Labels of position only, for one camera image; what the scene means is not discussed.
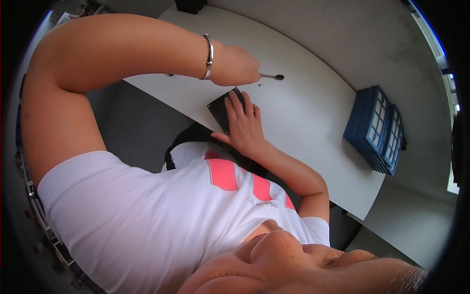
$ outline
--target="white table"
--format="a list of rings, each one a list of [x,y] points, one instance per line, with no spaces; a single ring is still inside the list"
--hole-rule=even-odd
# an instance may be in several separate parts
[[[261,109],[265,138],[305,162],[325,179],[331,201],[364,219],[384,180],[343,139],[355,91],[305,48],[244,16],[204,6],[197,15],[173,5],[158,19],[197,34],[208,33],[226,45],[248,49],[260,72],[283,74],[240,86]],[[146,74],[125,81],[214,131],[220,131],[206,105],[229,91],[210,81]]]

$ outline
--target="black plate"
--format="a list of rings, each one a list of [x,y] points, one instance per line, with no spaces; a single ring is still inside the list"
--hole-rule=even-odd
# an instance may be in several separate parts
[[[238,88],[233,88],[231,91],[234,91],[237,95],[238,99],[243,105],[243,112],[245,112],[245,99],[243,99],[243,95]],[[227,108],[225,107],[225,97],[229,97],[228,93],[220,96],[219,98],[212,101],[210,104],[207,105],[207,108],[211,111],[212,116],[215,118],[217,123],[219,124],[222,131],[226,134],[230,134],[230,127],[228,123],[228,116],[227,116]]]

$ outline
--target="white t-shirt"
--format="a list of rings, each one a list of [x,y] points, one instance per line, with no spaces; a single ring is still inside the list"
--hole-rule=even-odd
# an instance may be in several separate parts
[[[329,246],[323,219],[300,218],[279,185],[221,147],[187,142],[171,155],[176,169],[153,174],[94,151],[57,165],[38,186],[71,256],[106,292],[174,293],[267,219],[302,244]]]

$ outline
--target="hair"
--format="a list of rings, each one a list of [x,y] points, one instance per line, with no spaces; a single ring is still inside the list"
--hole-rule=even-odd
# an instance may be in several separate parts
[[[422,268],[415,267],[406,275],[396,277],[387,289],[389,294],[415,294],[426,280],[428,272]]]

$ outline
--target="woman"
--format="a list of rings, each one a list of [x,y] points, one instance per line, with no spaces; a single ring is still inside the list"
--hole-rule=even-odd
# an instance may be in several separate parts
[[[259,80],[246,50],[213,46],[213,83]],[[71,21],[37,46],[23,88],[23,145],[45,210],[83,271],[108,293],[414,291],[421,269],[329,247],[325,181],[264,139],[246,93],[246,111],[233,92],[225,100],[230,136],[212,136],[283,180],[301,197],[297,212],[280,186],[212,143],[179,144],[170,150],[175,169],[160,174],[106,151],[85,92],[143,73],[202,78],[207,56],[202,36],[119,14]]]

